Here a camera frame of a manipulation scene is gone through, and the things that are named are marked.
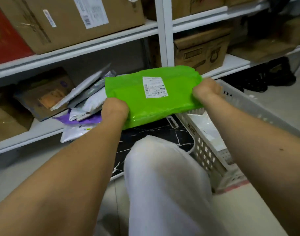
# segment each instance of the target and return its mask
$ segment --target leg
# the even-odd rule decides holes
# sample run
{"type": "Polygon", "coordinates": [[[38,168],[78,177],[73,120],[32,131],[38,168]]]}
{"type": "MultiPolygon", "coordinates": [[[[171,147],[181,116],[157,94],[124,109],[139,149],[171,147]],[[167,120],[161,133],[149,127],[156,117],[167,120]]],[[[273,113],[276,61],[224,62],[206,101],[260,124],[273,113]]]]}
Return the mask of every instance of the leg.
{"type": "Polygon", "coordinates": [[[227,235],[212,214],[207,173],[175,144],[138,141],[125,162],[129,235],[227,235]]]}

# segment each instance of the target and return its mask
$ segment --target black marble floor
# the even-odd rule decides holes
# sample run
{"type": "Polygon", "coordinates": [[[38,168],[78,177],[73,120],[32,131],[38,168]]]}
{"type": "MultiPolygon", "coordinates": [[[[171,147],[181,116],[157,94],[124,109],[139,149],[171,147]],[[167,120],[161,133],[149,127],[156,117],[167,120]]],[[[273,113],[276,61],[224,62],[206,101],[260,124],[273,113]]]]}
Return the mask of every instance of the black marble floor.
{"type": "Polygon", "coordinates": [[[175,116],[172,117],[176,123],[172,127],[167,118],[142,126],[133,127],[122,132],[120,143],[117,148],[116,159],[112,178],[124,171],[124,162],[135,142],[147,135],[156,136],[177,144],[181,149],[189,152],[194,147],[194,139],[175,116]]]}

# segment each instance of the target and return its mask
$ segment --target hand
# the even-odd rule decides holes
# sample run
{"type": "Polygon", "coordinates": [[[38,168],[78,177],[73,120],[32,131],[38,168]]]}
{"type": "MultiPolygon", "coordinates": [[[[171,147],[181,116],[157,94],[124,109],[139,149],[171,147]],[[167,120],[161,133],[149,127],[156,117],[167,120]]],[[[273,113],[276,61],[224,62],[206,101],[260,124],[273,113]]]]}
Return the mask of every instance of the hand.
{"type": "Polygon", "coordinates": [[[223,87],[212,78],[204,79],[200,84],[192,89],[194,97],[202,104],[208,101],[210,96],[221,96],[223,87]]]}
{"type": "Polygon", "coordinates": [[[102,120],[119,117],[124,123],[127,120],[128,113],[127,103],[117,98],[107,98],[102,106],[102,120]]]}

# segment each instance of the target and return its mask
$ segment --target white plastic basket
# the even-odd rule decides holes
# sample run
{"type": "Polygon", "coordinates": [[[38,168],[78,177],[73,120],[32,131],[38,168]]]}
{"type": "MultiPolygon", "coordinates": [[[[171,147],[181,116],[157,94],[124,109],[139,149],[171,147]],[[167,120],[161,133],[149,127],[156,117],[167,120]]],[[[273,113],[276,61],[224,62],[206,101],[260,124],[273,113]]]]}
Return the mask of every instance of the white plastic basket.
{"type": "MultiPolygon", "coordinates": [[[[252,98],[222,80],[217,80],[217,82],[223,86],[223,93],[226,96],[226,100],[233,106],[300,137],[300,130],[267,110],[260,103],[255,102],[252,98]]],[[[219,194],[248,183],[243,172],[232,160],[229,151],[227,149],[216,151],[202,134],[201,130],[187,115],[203,114],[204,111],[205,110],[201,108],[187,113],[177,114],[177,117],[183,122],[184,126],[187,127],[195,139],[195,160],[208,172],[213,191],[219,194]]]]}

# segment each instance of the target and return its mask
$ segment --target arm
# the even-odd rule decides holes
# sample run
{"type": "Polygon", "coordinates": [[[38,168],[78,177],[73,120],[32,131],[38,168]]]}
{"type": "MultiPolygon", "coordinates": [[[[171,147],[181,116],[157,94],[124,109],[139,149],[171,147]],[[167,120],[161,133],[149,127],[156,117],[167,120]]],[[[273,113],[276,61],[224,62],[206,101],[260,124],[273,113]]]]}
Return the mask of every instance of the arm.
{"type": "Polygon", "coordinates": [[[300,139],[227,103],[206,79],[194,87],[233,159],[289,235],[300,235],[300,139]]]}
{"type": "Polygon", "coordinates": [[[100,124],[0,203],[0,235],[93,235],[128,112],[125,102],[107,99],[100,124]]]}

